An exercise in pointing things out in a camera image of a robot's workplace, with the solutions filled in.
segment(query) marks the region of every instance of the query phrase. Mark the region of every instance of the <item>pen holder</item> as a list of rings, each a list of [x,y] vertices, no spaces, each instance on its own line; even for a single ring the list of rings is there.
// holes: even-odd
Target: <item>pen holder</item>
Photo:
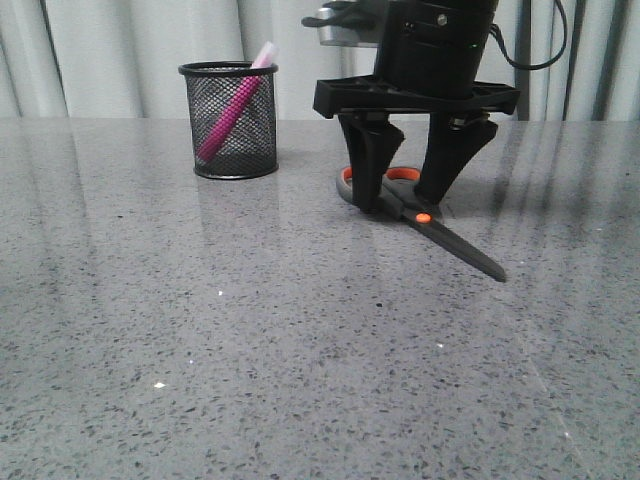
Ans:
[[[202,177],[235,180],[278,168],[273,74],[250,62],[181,65],[195,159]]]

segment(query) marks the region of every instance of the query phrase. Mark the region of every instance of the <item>white curtain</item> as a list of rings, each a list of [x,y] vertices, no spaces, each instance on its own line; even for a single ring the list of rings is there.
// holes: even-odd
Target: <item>white curtain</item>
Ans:
[[[301,26],[325,1],[0,0],[0,117],[186,118],[178,65],[250,60],[272,40],[278,117],[319,118],[316,80],[371,73],[375,60],[375,49],[320,46]],[[639,119],[640,0],[563,4],[569,42],[558,63],[515,71],[489,39],[478,80],[521,89],[519,119]],[[495,22],[522,63],[562,42],[553,0],[500,0]]]

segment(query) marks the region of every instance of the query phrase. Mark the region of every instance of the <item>scissors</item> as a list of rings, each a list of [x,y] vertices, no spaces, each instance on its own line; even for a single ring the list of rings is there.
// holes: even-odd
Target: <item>scissors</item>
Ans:
[[[353,204],[351,167],[344,168],[336,180],[338,193]],[[504,269],[452,230],[440,223],[437,207],[419,199],[414,187],[420,179],[420,170],[413,167],[392,167],[382,177],[376,207],[396,220],[403,220],[449,253],[498,282],[506,282]]]

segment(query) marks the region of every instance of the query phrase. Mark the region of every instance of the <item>table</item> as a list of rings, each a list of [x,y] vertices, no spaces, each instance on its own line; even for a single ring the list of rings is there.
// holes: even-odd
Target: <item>table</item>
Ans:
[[[8,478],[638,478],[640,123],[501,123],[442,212],[504,284],[341,200],[335,120],[251,180],[190,142],[0,121]]]

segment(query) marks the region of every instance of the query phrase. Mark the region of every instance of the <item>pink marker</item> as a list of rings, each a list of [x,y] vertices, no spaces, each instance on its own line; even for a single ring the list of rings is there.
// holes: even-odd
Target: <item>pink marker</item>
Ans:
[[[251,64],[251,68],[270,67],[277,51],[278,49],[273,43],[265,43]],[[213,160],[213,157],[215,157],[220,148],[222,148],[224,141],[229,136],[229,133],[231,133],[231,130],[233,130],[238,119],[242,116],[242,112],[249,104],[251,97],[258,91],[261,81],[262,78],[256,76],[245,77],[242,80],[242,83],[233,94],[233,98],[231,98],[229,104],[222,111],[211,132],[207,138],[205,138],[204,142],[202,142],[200,148],[198,148],[197,156],[202,162],[209,163]]]

